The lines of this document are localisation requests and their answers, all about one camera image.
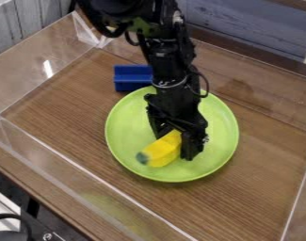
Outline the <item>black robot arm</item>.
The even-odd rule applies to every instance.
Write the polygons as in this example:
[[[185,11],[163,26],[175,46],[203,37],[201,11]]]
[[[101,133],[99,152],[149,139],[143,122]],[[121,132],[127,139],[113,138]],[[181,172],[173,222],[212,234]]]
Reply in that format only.
[[[207,120],[199,103],[207,78],[192,64],[195,45],[176,0],[76,0],[89,23],[105,37],[124,37],[141,49],[152,69],[155,92],[144,96],[156,137],[179,131],[180,157],[189,161],[204,150]]]

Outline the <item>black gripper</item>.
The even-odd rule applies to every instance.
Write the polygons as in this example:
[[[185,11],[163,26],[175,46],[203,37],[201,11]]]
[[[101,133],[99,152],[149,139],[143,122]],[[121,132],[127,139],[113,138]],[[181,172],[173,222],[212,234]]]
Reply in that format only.
[[[191,161],[208,142],[207,120],[199,112],[201,99],[197,79],[161,79],[152,81],[155,93],[144,95],[147,118],[155,138],[173,129],[181,134],[180,158]]]

